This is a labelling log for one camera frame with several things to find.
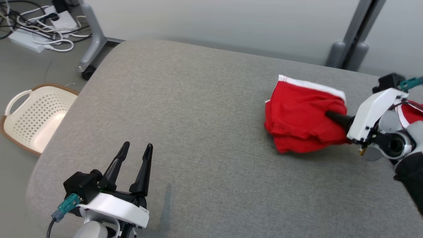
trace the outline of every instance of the basket handle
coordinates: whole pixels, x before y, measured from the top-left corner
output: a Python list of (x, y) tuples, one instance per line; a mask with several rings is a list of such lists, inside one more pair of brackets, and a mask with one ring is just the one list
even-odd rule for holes
[(13, 113), (10, 113), (10, 110), (12, 109), (12, 106), (16, 103), (16, 101), (17, 100), (19, 100), (19, 98), (21, 98), (21, 97), (23, 97), (23, 96), (25, 96), (25, 95), (27, 95), (27, 94), (31, 94), (32, 93), (32, 90), (26, 90), (26, 91), (23, 91), (22, 93), (20, 93), (20, 94), (18, 94), (18, 95), (16, 95), (10, 102), (9, 102), (9, 104), (7, 105), (7, 107), (6, 107), (6, 112), (4, 113), (5, 114), (5, 116), (12, 116), (12, 115), (14, 115), (17, 111), (19, 111), (19, 109), (28, 101), (28, 99), (31, 97), (31, 95), (29, 95), (29, 97), (25, 100), (25, 102), (23, 103), (23, 104), (21, 104), (19, 107), (18, 107), (18, 109), (16, 109)]

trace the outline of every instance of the gray floor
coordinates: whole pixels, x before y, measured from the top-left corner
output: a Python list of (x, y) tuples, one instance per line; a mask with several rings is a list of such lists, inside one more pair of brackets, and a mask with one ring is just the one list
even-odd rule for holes
[[(33, 9), (31, 6), (14, 5), (17, 11)], [(15, 45), (9, 39), (0, 40), (0, 110), (6, 108), (8, 102), (18, 93), (31, 89), (42, 83), (68, 85), (69, 88), (81, 91), (86, 81), (75, 72), (81, 56), (88, 48), (91, 40), (75, 44), (75, 48), (66, 53), (44, 50), (36, 53)], [(114, 44), (108, 44), (94, 65), (98, 65)], [(38, 157), (20, 149), (9, 140), (0, 136), (0, 211), (3, 214), (0, 222), (2, 237), (45, 237), (45, 231), (34, 227), (27, 218), (25, 191), (32, 169)]]

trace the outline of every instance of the laundry basket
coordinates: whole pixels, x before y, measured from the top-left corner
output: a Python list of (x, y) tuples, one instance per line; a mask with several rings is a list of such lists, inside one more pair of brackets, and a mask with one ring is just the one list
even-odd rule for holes
[[(24, 95), (29, 97), (11, 112)], [(78, 93), (61, 85), (46, 83), (16, 95), (7, 105), (0, 132), (9, 140), (40, 156)]]

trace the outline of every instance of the metal partition leg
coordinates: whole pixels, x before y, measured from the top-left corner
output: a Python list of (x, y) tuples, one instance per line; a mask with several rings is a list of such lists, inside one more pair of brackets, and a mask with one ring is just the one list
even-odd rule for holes
[(98, 55), (100, 50), (106, 44), (107, 40), (103, 34), (102, 29), (100, 28), (100, 25), (97, 21), (96, 16), (94, 15), (94, 11), (91, 6), (87, 3), (84, 3), (83, 1), (80, 1), (80, 4), (82, 11), (87, 17), (87, 22), (90, 25), (91, 32), (93, 34), (91, 45), (83, 55), (80, 64), (76, 68), (77, 72), (84, 72), (84, 70), (91, 64), (91, 62)]

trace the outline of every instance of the white wall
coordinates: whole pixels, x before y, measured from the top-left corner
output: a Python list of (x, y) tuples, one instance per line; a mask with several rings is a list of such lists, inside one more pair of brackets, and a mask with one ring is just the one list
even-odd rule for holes
[(365, 43), (369, 51), (358, 72), (422, 76), (423, 1), (386, 0)]
[(323, 65), (359, 0), (85, 0), (106, 37), (166, 39)]

